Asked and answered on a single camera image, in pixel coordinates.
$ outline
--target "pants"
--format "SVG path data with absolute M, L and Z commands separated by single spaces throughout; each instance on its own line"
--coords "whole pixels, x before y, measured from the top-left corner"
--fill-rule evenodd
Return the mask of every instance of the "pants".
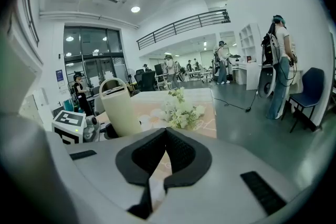
M 175 89 L 175 88 L 178 87 L 176 74 L 169 74 L 167 76 L 167 79 L 168 79 L 169 82 L 172 83 L 172 89 Z
M 278 116 L 282 101 L 285 97 L 286 85 L 289 73 L 289 61 L 287 57 L 282 57 L 280 63 L 273 66 L 277 72 L 276 85 L 273 92 L 273 99 L 269 111 L 266 115 L 268 119 L 275 119 Z
M 220 70 L 217 83 L 226 82 L 226 68 L 223 61 L 219 62 Z
M 87 116 L 91 116 L 92 115 L 92 111 L 90 109 L 90 106 L 88 104 L 88 101 L 86 99 L 82 98 L 78 98 L 78 102 L 79 102 L 79 106 L 82 110 L 84 110 L 86 117 Z

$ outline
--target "black slot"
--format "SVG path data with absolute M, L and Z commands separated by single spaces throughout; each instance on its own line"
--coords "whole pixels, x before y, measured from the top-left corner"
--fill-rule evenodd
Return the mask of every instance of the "black slot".
M 256 172 L 247 172 L 240 177 L 269 216 L 286 205 L 286 202 Z
M 77 153 L 72 153 L 70 154 L 70 158 L 75 161 L 77 159 L 83 159 L 86 157 L 90 157 L 92 155 L 96 155 L 97 153 L 93 150 L 88 150 L 88 151 L 82 151 L 82 152 L 77 152 Z

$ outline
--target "flower bouquet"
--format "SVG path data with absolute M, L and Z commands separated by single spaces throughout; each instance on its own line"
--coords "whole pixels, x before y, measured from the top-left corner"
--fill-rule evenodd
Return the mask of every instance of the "flower bouquet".
M 205 108 L 195 107 L 184 100 L 184 88 L 169 91 L 162 104 L 160 119 L 169 122 L 170 127 L 184 129 L 193 127 L 196 120 L 204 115 Z

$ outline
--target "floor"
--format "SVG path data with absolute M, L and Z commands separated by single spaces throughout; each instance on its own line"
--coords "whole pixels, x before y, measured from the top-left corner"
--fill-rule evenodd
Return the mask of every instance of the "floor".
M 247 108 L 255 91 L 235 83 L 217 85 L 214 82 L 188 81 L 180 83 L 186 89 L 211 88 L 214 98 Z M 288 111 L 283 121 L 265 117 L 271 97 L 256 97 L 251 111 L 225 106 L 214 100 L 216 110 L 217 138 L 238 144 L 264 160 L 288 180 L 304 189 L 321 173 L 333 145 L 336 143 L 336 114 L 328 113 L 322 128 L 312 132 L 298 123 L 289 133 L 295 119 Z

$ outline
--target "jeans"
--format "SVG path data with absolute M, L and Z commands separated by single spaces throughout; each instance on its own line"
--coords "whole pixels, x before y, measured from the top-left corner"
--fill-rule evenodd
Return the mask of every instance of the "jeans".
M 172 83 L 172 89 L 175 89 L 175 88 L 178 87 L 178 86 L 177 86 L 177 78 L 176 78 L 176 74 L 169 74 L 169 75 L 167 76 L 167 79 L 168 79 L 169 82 Z
M 289 73 L 289 61 L 287 57 L 282 57 L 280 63 L 273 66 L 277 72 L 276 85 L 273 92 L 273 99 L 269 111 L 266 115 L 268 119 L 275 119 L 278 116 L 282 101 L 285 97 L 286 85 Z
M 226 67 L 223 61 L 219 62 L 220 70 L 218 75 L 217 83 L 226 82 Z

